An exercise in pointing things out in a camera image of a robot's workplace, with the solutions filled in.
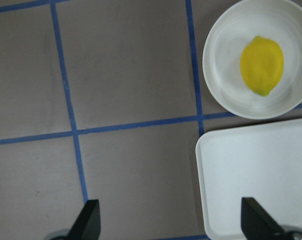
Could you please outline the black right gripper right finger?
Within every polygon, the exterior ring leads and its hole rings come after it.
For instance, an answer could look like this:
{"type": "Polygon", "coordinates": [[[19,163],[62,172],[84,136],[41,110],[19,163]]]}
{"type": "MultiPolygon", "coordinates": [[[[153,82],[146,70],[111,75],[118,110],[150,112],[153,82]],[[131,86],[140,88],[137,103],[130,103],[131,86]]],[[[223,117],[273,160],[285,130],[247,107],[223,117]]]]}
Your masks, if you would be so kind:
{"type": "Polygon", "coordinates": [[[241,199],[241,230],[249,240],[282,240],[284,229],[253,197],[241,199]]]}

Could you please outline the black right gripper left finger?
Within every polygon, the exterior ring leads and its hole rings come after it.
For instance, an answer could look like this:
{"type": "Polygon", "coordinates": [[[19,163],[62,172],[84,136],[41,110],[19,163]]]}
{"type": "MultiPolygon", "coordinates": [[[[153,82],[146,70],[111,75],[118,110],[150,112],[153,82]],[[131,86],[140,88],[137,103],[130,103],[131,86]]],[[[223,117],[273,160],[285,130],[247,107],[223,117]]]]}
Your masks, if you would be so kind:
{"type": "Polygon", "coordinates": [[[69,240],[98,240],[101,233],[99,200],[87,200],[68,233],[69,240]]]}

